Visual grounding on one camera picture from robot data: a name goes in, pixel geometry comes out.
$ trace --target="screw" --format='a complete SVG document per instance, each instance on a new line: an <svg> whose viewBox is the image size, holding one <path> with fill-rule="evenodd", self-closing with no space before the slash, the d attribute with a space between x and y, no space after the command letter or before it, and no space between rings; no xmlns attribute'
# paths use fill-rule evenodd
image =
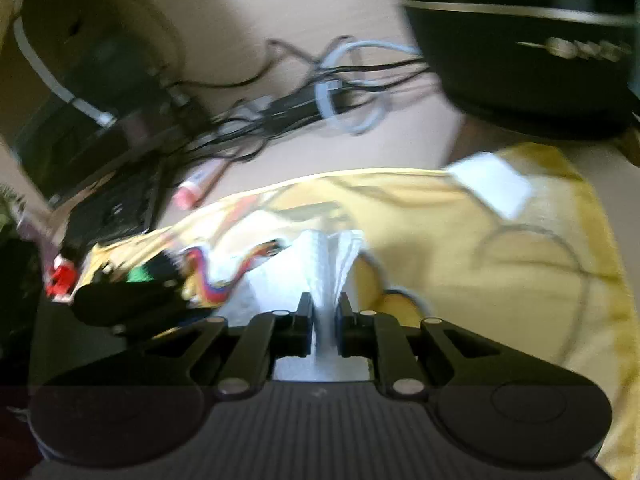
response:
<svg viewBox="0 0 640 480"><path fill-rule="evenodd" d="M228 377L218 383L218 391L223 395L244 394L249 389L249 383L240 377Z"/></svg>
<svg viewBox="0 0 640 480"><path fill-rule="evenodd" d="M421 393L424 390L424 384L418 379L398 379L393 388L396 394L410 397Z"/></svg>

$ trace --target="black power brick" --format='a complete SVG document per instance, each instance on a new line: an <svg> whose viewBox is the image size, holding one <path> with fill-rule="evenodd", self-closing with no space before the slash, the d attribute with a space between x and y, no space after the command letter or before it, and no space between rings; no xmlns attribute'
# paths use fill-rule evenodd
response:
<svg viewBox="0 0 640 480"><path fill-rule="evenodd" d="M341 114L351 108L349 92L345 88L333 88L329 91L337 113ZM295 129L296 125L302 127L320 120L322 116L312 84L276 99L263 115L264 129L273 136Z"/></svg>

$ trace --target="red object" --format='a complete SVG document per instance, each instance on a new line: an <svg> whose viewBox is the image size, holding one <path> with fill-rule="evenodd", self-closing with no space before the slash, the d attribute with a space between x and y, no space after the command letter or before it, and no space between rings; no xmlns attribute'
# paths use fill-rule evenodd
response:
<svg viewBox="0 0 640 480"><path fill-rule="evenodd" d="M52 269L49 283L47 283L47 296L50 298L68 294L78 279L78 272L72 262L60 258L60 261L56 263L56 267Z"/></svg>

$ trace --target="yellow tablecloth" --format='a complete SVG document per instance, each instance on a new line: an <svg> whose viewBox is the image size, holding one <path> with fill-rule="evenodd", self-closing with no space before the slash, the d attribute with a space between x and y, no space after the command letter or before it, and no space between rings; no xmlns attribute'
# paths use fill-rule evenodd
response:
<svg viewBox="0 0 640 480"><path fill-rule="evenodd" d="M415 324L420 314L384 293L401 285L438 316L590 378L614 412L598 461L631 480L640 462L638 320L606 216L555 148L499 154L535 190L513 224L442 171L341 171L236 194L171 228L96 247L83 283L107 259L131 267L165 247L207 241L224 257L306 228L361 229L381 268L354 266L362 309Z"/></svg>

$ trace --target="gold stripe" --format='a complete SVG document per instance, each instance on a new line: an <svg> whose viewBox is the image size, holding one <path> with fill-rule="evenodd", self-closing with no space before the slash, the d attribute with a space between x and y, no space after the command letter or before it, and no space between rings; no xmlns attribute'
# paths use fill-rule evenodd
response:
<svg viewBox="0 0 640 480"><path fill-rule="evenodd" d="M450 12L473 12L476 14L497 14L501 16L522 16L525 18L545 18L562 22L589 23L608 27L635 27L638 19L634 14L599 14L582 10L553 9L550 7L522 7L491 4L464 4L449 2L419 2L400 0L405 7L425 10L448 10Z"/></svg>

